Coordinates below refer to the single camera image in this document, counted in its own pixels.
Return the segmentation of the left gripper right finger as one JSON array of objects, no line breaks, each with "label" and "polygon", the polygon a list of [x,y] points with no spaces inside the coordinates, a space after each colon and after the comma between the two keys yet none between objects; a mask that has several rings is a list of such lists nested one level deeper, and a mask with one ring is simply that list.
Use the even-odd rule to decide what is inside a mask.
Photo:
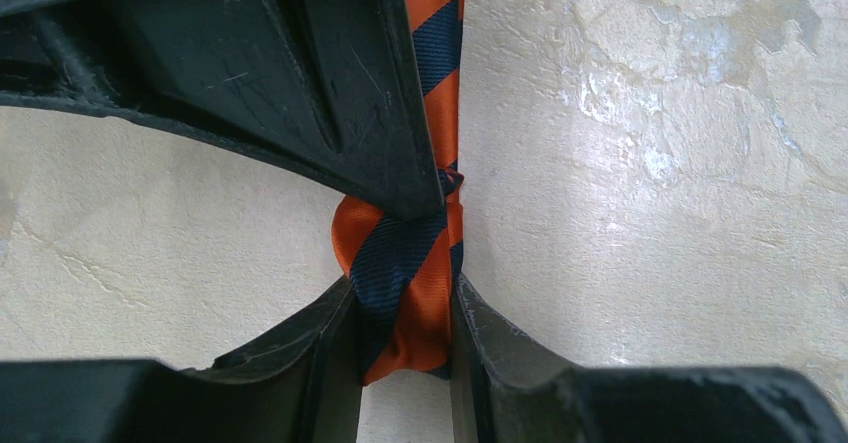
[{"label": "left gripper right finger", "polygon": [[577,365],[488,305],[466,278],[451,303],[458,442],[843,442],[834,408],[779,367]]}]

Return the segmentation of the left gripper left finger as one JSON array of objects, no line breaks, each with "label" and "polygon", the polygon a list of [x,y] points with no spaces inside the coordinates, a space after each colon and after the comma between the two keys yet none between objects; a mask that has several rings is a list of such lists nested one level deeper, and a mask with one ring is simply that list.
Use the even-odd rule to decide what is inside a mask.
[{"label": "left gripper left finger", "polygon": [[5,362],[5,442],[352,442],[359,423],[350,282],[207,369],[150,359]]}]

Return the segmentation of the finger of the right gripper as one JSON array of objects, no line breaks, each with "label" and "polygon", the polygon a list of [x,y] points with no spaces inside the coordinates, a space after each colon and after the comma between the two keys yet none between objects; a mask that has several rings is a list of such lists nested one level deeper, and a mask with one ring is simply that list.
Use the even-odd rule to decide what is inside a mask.
[{"label": "finger of the right gripper", "polygon": [[1,102],[184,136],[403,219],[443,204],[404,0],[1,0]]}]

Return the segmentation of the orange navy striped tie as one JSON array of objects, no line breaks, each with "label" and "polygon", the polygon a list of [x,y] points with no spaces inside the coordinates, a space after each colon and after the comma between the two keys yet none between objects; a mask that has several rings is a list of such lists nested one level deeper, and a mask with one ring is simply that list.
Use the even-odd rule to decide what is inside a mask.
[{"label": "orange navy striped tie", "polygon": [[464,0],[406,0],[435,163],[438,212],[401,220],[358,198],[336,209],[336,259],[359,303],[358,366],[374,383],[410,369],[449,375],[450,298],[464,256],[458,171]]}]

